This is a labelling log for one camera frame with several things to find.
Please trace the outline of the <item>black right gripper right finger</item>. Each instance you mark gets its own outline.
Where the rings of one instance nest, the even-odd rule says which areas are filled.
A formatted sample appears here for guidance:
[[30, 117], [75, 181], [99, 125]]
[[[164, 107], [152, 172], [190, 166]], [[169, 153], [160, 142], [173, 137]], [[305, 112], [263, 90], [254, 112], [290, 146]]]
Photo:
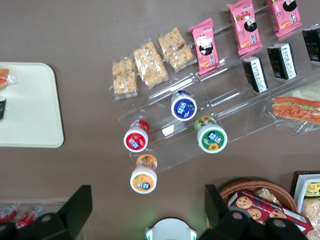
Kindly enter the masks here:
[[244, 212], [230, 210], [214, 184], [205, 186], [204, 206], [211, 228], [199, 237], [201, 240], [245, 239], [249, 217]]

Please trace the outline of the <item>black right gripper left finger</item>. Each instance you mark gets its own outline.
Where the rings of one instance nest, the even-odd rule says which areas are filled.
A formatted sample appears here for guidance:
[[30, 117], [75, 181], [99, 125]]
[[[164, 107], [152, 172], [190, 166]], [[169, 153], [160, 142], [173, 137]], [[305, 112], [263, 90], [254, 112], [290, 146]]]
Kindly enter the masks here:
[[82, 185], [58, 212], [41, 215], [33, 223], [35, 240], [75, 240], [93, 210], [92, 187]]

